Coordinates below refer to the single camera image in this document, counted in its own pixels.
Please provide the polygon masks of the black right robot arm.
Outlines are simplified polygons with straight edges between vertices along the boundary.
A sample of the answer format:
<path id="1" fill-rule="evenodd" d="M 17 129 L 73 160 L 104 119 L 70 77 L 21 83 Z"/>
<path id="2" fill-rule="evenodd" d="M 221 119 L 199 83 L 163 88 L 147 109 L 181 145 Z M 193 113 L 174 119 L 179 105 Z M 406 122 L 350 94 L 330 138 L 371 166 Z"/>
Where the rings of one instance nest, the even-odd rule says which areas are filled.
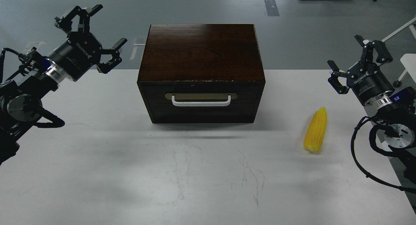
<path id="1" fill-rule="evenodd" d="M 396 157 L 404 164 L 404 177 L 415 183 L 415 155 L 410 149 L 415 148 L 415 89 L 406 87 L 395 93 L 393 85 L 380 70 L 393 58 L 383 41 L 365 40 L 355 35 L 355 40 L 362 47 L 360 60 L 346 72 L 340 71 L 337 64 L 328 60 L 331 76 L 328 83 L 338 94 L 354 92 L 363 107 L 372 106 L 376 114 L 362 117 L 352 134 L 350 148 L 358 169 L 373 181 L 400 191 L 415 193 L 415 188 L 390 184 L 372 175 L 358 162 L 355 154 L 355 139 L 359 129 L 367 122 L 372 122 L 369 131 L 370 147 L 377 153 Z"/>

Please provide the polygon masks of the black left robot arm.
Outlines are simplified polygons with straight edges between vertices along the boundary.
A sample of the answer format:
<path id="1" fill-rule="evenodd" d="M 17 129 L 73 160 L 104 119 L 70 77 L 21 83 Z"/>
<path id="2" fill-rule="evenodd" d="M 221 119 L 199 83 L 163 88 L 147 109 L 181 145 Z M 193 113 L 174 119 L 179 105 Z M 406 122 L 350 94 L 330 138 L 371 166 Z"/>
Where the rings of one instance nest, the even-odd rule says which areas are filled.
<path id="1" fill-rule="evenodd" d="M 46 110 L 41 99 L 56 91 L 64 79 L 77 81 L 92 66 L 98 72 L 108 73 L 122 62 L 120 49 L 127 42 L 121 38 L 112 48 L 105 49 L 90 31 L 90 18 L 103 8 L 75 6 L 63 17 L 55 18 L 55 27 L 61 29 L 66 39 L 46 56 L 36 47 L 27 53 L 10 48 L 1 50 L 1 73 L 4 72 L 6 52 L 15 54 L 19 68 L 0 86 L 0 160 L 15 156 L 20 146 L 18 140 L 33 126 L 60 128 L 64 120 Z"/>

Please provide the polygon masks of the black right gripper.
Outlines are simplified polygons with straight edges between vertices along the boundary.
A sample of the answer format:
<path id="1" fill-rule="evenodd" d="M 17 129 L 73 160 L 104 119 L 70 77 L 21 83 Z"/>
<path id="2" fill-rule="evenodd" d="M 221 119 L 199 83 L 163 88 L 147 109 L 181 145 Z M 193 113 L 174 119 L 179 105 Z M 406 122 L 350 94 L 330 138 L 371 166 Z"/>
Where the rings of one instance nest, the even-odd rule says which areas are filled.
<path id="1" fill-rule="evenodd" d="M 392 84 L 380 71 L 379 65 L 373 62 L 373 52 L 376 52 L 376 63 L 386 64 L 393 61 L 386 44 L 379 40 L 365 40 L 361 35 L 355 35 L 355 40 L 362 47 L 359 62 L 349 68 L 348 72 L 341 72 L 333 60 L 327 63 L 332 70 L 328 83 L 338 94 L 347 94 L 351 88 L 362 106 L 369 106 L 370 99 L 385 94 L 391 96 L 394 92 Z M 347 79 L 347 85 L 342 85 L 339 77 Z"/>

